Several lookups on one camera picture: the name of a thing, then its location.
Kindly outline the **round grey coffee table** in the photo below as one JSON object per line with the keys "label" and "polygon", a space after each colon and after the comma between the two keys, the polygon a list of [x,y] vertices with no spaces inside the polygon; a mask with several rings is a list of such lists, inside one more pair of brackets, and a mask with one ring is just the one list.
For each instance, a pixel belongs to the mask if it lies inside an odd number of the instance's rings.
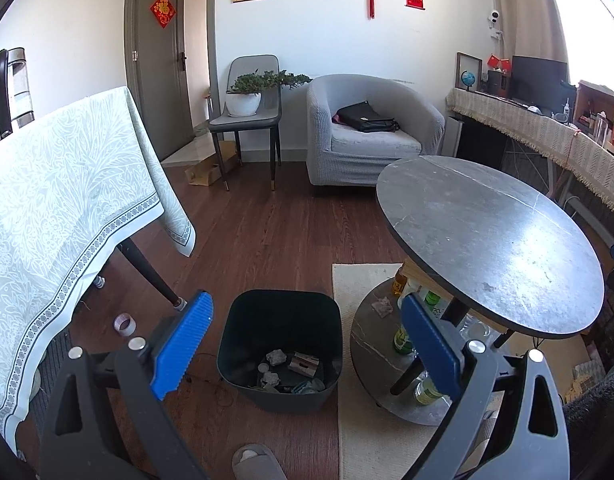
{"label": "round grey coffee table", "polygon": [[592,244],[528,184],[476,162],[417,156],[382,170],[377,201],[407,256],[449,296],[449,321],[479,315],[496,347],[514,334],[570,338],[598,318],[604,278]]}

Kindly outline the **grey dining chair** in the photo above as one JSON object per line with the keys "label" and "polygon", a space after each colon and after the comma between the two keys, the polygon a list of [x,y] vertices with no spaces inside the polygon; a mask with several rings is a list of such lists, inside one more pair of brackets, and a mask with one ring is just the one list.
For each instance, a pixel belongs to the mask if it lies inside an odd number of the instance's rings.
{"label": "grey dining chair", "polygon": [[220,179],[226,190],[229,190],[227,168],[223,160],[219,136],[222,133],[234,134],[237,159],[243,160],[240,132],[249,130],[269,130],[269,162],[271,189],[275,190],[275,175],[277,166],[281,164],[281,148],[279,123],[282,117],[281,89],[276,84],[270,88],[249,93],[232,93],[231,89],[241,76],[245,79],[245,86],[255,87],[255,76],[264,77],[267,73],[278,75],[280,71],[279,60],[273,54],[247,55],[234,58],[228,72],[228,87],[225,95],[223,112],[209,121],[208,129],[213,139],[215,153],[218,160]]}

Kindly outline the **potted green plant white pot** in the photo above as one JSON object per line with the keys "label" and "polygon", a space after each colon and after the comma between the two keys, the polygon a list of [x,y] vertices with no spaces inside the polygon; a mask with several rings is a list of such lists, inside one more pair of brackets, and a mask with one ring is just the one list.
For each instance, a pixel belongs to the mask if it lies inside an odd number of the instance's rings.
{"label": "potted green plant white pot", "polygon": [[237,76],[227,90],[226,108],[232,117],[254,116],[258,110],[263,93],[282,87],[296,88],[309,84],[311,78],[304,74],[288,73],[286,70],[264,73],[255,72]]}

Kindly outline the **small blue globe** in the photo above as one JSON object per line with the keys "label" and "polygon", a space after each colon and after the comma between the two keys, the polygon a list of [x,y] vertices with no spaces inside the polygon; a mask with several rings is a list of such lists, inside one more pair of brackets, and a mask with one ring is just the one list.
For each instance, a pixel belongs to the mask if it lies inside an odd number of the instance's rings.
{"label": "small blue globe", "polygon": [[469,91],[476,84],[475,75],[470,70],[464,70],[460,74],[460,84],[464,89]]}

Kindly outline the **black computer monitor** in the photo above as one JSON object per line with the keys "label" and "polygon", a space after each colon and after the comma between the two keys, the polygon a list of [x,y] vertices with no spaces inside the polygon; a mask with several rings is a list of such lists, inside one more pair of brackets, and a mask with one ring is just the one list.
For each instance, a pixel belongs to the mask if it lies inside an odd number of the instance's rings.
{"label": "black computer monitor", "polygon": [[569,92],[569,67],[565,62],[514,55],[508,98],[556,112]]}

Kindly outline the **dark dining table leg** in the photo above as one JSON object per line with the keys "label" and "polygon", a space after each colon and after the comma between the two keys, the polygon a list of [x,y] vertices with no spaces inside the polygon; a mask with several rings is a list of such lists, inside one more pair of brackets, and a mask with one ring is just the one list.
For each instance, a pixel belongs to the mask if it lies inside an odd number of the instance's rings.
{"label": "dark dining table leg", "polygon": [[177,311],[182,311],[187,306],[188,303],[169,287],[130,237],[119,243],[116,248],[143,276],[144,280],[155,288]]}

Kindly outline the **wooden picture frame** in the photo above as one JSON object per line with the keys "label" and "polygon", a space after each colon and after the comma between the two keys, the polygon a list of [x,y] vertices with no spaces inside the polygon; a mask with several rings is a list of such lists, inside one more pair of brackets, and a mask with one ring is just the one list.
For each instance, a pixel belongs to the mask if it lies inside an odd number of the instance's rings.
{"label": "wooden picture frame", "polygon": [[482,80],[483,62],[475,56],[458,52],[456,55],[455,87],[467,91],[478,91]]}

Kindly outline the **black trash bin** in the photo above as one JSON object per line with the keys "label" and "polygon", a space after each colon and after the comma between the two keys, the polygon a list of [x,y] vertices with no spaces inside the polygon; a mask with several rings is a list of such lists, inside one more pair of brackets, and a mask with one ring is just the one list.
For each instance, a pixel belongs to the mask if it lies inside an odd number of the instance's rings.
{"label": "black trash bin", "polygon": [[252,289],[231,304],[217,356],[221,378],[266,412],[315,414],[342,373],[337,303],[321,292]]}

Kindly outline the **beige fringed desk cloth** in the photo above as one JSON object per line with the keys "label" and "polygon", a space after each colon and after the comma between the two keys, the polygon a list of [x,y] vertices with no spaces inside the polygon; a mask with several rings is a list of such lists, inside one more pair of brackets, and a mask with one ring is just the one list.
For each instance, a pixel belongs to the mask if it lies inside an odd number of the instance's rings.
{"label": "beige fringed desk cloth", "polygon": [[584,133],[487,94],[453,88],[447,110],[519,141],[569,170],[614,212],[614,155]]}

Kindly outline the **beige floor rug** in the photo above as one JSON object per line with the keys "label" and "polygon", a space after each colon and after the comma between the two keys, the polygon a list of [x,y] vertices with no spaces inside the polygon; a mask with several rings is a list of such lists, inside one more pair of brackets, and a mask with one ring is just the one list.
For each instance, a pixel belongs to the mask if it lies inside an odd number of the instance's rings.
{"label": "beige floor rug", "polygon": [[339,378],[339,476],[342,479],[399,479],[434,434],[384,411],[362,387],[351,362],[350,330],[365,296],[392,278],[396,263],[332,266],[333,298],[341,310],[344,350]]}

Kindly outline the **flat cardboard box on floor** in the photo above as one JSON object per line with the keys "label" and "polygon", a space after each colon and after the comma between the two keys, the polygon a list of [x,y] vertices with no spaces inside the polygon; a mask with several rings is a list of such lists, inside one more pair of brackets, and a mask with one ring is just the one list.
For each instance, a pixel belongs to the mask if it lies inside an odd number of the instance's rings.
{"label": "flat cardboard box on floor", "polygon": [[[233,141],[220,141],[220,150],[223,159],[223,166],[226,172],[230,172],[240,165],[237,157],[237,148]],[[216,181],[222,179],[217,155],[211,155],[194,166],[185,169],[185,177],[189,185],[211,186]]]}

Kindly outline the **grey slipper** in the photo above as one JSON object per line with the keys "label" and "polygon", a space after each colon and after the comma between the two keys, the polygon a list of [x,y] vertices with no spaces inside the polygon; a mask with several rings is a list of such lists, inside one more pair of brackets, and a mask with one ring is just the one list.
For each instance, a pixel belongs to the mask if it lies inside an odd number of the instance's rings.
{"label": "grey slipper", "polygon": [[286,480],[275,454],[266,445],[249,443],[232,456],[232,470],[237,480]]}

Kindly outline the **black handbag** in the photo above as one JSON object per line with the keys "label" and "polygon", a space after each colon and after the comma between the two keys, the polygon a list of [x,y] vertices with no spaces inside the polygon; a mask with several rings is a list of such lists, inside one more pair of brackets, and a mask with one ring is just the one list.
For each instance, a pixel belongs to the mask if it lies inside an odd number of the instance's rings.
{"label": "black handbag", "polygon": [[395,132],[400,129],[394,118],[377,114],[367,101],[340,108],[332,117],[332,122],[363,133]]}

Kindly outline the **wooden desk shelf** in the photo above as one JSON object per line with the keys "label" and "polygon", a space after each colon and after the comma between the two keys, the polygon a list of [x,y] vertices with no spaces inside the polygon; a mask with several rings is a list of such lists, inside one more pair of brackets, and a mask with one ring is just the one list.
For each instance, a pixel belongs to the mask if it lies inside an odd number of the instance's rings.
{"label": "wooden desk shelf", "polygon": [[614,91],[581,80],[573,110],[574,125],[614,156]]}

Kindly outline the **white tape roll on floor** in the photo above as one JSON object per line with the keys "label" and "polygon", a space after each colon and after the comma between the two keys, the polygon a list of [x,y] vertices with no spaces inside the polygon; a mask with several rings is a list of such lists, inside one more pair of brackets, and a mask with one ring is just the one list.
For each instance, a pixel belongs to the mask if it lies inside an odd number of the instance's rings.
{"label": "white tape roll on floor", "polygon": [[129,337],[136,331],[136,320],[129,313],[121,313],[116,316],[113,327],[121,337]]}

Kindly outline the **grey door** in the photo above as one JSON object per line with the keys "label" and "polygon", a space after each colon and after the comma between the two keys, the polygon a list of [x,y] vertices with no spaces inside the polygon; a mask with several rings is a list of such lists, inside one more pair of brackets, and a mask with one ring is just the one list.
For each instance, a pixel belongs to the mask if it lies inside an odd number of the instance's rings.
{"label": "grey door", "polygon": [[171,0],[176,17],[166,28],[150,6],[126,0],[124,50],[127,84],[154,151],[164,160],[193,139],[185,54],[185,0]]}

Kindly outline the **red fu door sticker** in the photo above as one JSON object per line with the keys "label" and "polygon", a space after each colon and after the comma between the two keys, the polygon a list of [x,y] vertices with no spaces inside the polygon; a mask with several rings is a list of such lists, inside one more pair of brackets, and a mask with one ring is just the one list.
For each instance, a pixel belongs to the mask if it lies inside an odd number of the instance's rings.
{"label": "red fu door sticker", "polygon": [[171,0],[155,0],[150,6],[150,12],[162,28],[166,28],[177,14]]}

